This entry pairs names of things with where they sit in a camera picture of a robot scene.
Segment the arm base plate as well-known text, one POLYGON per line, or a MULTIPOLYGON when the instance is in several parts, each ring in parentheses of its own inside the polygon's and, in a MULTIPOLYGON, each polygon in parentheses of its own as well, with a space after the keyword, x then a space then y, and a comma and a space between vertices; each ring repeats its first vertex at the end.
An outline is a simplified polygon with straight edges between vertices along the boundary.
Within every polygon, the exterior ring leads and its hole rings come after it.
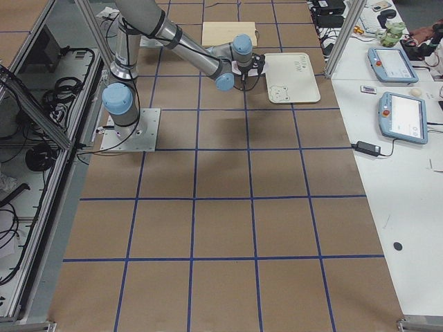
POLYGON ((158 108, 142 108, 140 120, 130 127, 119 127, 114 124, 111 116, 107 118, 100 146, 100 152, 153 152, 156 150, 161 110, 158 108))
POLYGON ((162 47, 162 43, 156 39, 150 39, 146 36, 141 36, 140 47, 141 48, 160 48, 162 47))

